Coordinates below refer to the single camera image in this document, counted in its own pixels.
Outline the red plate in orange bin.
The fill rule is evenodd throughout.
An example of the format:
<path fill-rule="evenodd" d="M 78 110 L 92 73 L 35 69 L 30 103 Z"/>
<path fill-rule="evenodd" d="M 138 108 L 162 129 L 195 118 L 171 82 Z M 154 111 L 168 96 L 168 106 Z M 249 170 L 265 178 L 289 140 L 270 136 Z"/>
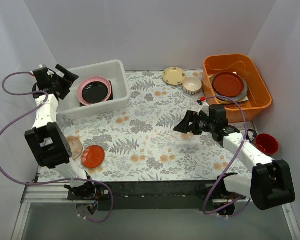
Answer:
<path fill-rule="evenodd" d="M 212 86 L 222 96 L 236 97 L 244 90 L 244 81 L 235 73 L 220 72 L 213 76 Z"/>

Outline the clear glass floral plate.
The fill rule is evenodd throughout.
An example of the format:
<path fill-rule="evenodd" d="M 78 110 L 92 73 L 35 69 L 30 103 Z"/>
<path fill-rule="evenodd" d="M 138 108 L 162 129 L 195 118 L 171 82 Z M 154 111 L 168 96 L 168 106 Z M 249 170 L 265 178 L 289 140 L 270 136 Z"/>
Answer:
<path fill-rule="evenodd" d="M 82 152 L 83 152 L 83 145 L 81 141 L 76 136 L 68 136 L 66 138 L 70 145 L 71 153 L 72 153 L 72 159 L 75 161 L 78 159 Z"/>

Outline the small red round plate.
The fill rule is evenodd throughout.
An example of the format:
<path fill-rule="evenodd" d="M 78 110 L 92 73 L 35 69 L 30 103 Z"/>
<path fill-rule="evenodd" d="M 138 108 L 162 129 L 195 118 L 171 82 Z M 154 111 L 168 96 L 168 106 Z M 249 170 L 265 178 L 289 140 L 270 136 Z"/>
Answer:
<path fill-rule="evenodd" d="M 86 148 L 81 156 L 81 163 L 88 169 L 99 167 L 105 159 L 105 150 L 99 145 Z"/>

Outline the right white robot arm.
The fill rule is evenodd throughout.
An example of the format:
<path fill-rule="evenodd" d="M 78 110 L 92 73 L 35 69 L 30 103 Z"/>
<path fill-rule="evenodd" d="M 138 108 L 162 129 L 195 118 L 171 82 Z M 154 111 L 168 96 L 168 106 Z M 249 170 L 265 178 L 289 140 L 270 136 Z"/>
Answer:
<path fill-rule="evenodd" d="M 189 110 L 173 130 L 182 134 L 211 134 L 214 141 L 231 152 L 233 158 L 240 160 L 251 172 L 251 178 L 245 178 L 224 170 L 205 198 L 205 205 L 215 190 L 222 199 L 233 194 L 246 197 L 262 211 L 296 200 L 289 164 L 283 159 L 274 160 L 265 155 L 246 140 L 236 127 L 229 125 L 223 105 L 210 105 L 208 114 L 202 110 Z"/>

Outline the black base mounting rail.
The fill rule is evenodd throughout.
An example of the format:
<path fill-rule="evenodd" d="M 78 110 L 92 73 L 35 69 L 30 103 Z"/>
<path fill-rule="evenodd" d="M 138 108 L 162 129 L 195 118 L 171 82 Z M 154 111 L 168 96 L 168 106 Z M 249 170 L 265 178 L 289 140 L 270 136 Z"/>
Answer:
<path fill-rule="evenodd" d="M 214 183 L 215 180 L 105 182 L 112 190 L 113 210 L 199 209 L 200 211 Z M 110 210 L 111 197 L 106 193 L 107 188 L 100 184 L 95 186 L 98 210 Z M 208 200 L 208 211 L 240 197 L 238 193 L 229 193 L 225 189 L 216 188 Z"/>

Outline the pink round plate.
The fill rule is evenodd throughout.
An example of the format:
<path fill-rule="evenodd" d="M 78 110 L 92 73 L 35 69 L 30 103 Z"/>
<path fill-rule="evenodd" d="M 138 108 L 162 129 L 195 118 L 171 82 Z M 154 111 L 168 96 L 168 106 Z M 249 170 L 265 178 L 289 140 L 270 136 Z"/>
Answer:
<path fill-rule="evenodd" d="M 78 87 L 78 90 L 77 90 L 77 98 L 79 100 L 79 102 L 83 103 L 83 104 L 87 104 L 83 99 L 82 99 L 82 90 L 83 90 L 83 87 L 86 86 L 88 83 L 91 83 L 91 82 L 95 82 L 95 81 L 107 81 L 109 82 L 109 80 L 107 80 L 106 78 L 102 77 L 102 76 L 92 76 L 92 77 L 89 77 L 87 79 L 85 79 Z"/>

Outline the floral patterned table mat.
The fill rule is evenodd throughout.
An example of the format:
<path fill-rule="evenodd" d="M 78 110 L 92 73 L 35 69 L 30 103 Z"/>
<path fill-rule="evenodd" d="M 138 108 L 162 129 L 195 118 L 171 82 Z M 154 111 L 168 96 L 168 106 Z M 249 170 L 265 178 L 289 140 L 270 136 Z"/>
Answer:
<path fill-rule="evenodd" d="M 59 116 L 65 136 L 84 148 L 97 145 L 105 159 L 88 174 L 101 182 L 214 180 L 223 170 L 246 178 L 250 171 L 215 142 L 209 133 L 179 133 L 174 127 L 188 110 L 197 111 L 199 92 L 163 81 L 160 71 L 128 72 L 130 99 L 126 108 L 70 120 Z"/>

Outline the white plastic bin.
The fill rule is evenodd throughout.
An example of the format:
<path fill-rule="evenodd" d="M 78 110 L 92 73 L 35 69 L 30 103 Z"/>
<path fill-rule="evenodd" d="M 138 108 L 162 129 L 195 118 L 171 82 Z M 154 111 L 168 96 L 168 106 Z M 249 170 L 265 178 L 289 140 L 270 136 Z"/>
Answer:
<path fill-rule="evenodd" d="M 70 72 L 79 76 L 70 93 L 64 100 L 59 101 L 57 113 L 59 116 L 66 116 L 71 120 L 92 117 L 112 111 L 122 110 L 127 107 L 131 97 L 130 86 L 126 77 L 124 65 L 120 60 L 70 68 Z M 80 84 L 89 77 L 103 77 L 111 82 L 113 99 L 88 106 L 80 106 L 77 92 Z"/>

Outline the grey plate in orange bin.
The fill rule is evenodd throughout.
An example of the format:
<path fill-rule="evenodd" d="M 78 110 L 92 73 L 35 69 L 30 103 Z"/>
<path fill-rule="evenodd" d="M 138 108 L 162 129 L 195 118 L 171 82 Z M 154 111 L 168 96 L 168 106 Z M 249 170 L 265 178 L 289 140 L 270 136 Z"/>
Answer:
<path fill-rule="evenodd" d="M 212 85 L 212 80 L 213 80 L 213 76 L 210 78 L 210 83 L 211 83 L 211 86 L 213 88 L 213 85 Z M 229 100 L 234 100 L 236 102 L 240 102 L 242 101 L 248 94 L 248 85 L 246 83 L 246 81 L 241 77 L 241 79 L 243 80 L 244 82 L 244 89 L 243 91 L 241 92 L 241 94 L 239 94 L 238 96 L 235 96 L 235 97 L 228 97 L 228 96 L 224 96 L 224 95 L 221 95 L 220 93 L 218 93 L 214 88 L 213 88 L 213 91 L 214 91 L 214 94 L 216 96 L 218 96 L 219 98 L 225 100 L 225 99 L 229 99 Z"/>

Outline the white ceramic bowl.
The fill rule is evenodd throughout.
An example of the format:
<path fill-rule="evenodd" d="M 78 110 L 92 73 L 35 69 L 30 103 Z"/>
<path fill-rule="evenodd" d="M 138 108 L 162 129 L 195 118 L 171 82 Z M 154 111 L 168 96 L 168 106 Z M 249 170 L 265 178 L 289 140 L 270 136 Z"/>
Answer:
<path fill-rule="evenodd" d="M 187 77 L 182 83 L 183 90 L 189 95 L 197 94 L 202 88 L 202 82 L 197 77 Z"/>

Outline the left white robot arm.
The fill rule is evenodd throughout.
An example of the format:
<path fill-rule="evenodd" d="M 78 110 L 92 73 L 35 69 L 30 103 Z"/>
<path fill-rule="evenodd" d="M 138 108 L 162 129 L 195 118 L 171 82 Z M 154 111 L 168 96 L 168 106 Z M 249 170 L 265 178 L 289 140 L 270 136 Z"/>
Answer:
<path fill-rule="evenodd" d="M 97 190 L 86 171 L 72 159 L 72 150 L 67 138 L 57 124 L 59 101 L 70 93 L 78 75 L 57 64 L 55 67 L 63 76 L 46 66 L 31 74 L 36 79 L 32 95 L 38 110 L 32 128 L 25 132 L 25 139 L 40 167 L 58 172 L 69 184 L 64 187 L 76 197 L 93 199 Z"/>

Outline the orange plastic bin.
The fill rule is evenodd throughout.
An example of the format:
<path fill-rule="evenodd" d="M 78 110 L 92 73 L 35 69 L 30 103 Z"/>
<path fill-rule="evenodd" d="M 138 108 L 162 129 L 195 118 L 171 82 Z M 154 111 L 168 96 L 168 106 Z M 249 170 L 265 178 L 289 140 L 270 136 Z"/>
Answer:
<path fill-rule="evenodd" d="M 240 102 L 247 122 L 272 104 L 272 97 L 254 62 L 243 54 L 212 55 L 203 61 L 202 89 L 206 97 L 214 97 L 211 78 L 222 72 L 236 72 L 247 83 L 247 101 Z"/>

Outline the small cream floral plate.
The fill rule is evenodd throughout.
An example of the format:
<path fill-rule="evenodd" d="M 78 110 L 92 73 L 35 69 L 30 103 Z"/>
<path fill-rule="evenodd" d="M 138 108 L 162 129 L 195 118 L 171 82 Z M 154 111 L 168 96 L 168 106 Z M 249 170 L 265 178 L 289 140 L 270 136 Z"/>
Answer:
<path fill-rule="evenodd" d="M 182 85 L 186 78 L 186 72 L 179 67 L 169 67 L 162 73 L 163 81 L 172 86 Z"/>

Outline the black round plate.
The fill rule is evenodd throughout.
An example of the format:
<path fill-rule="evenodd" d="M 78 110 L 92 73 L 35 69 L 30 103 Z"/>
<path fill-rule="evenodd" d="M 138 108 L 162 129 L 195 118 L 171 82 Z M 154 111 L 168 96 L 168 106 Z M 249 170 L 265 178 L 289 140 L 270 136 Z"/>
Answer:
<path fill-rule="evenodd" d="M 105 102 L 111 96 L 111 85 L 107 81 L 92 81 L 83 87 L 81 95 L 89 104 Z"/>

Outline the yellow plate in orange bin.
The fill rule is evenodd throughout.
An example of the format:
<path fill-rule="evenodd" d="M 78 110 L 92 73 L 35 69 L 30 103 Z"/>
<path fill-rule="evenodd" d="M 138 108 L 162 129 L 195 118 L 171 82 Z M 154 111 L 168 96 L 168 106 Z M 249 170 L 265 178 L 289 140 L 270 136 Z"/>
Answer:
<path fill-rule="evenodd" d="M 234 102 L 231 99 L 221 99 L 219 97 L 216 98 L 216 100 L 223 105 L 230 105 L 230 104 L 234 104 Z"/>

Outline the red black skull mug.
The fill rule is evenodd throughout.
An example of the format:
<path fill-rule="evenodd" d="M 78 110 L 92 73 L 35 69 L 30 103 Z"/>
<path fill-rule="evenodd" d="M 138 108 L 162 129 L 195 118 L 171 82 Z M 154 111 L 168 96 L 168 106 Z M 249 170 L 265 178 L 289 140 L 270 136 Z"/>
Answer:
<path fill-rule="evenodd" d="M 247 132 L 247 139 L 250 143 L 265 155 L 273 156 L 279 151 L 279 143 L 272 135 L 267 133 L 258 134 L 253 129 L 248 129 Z"/>

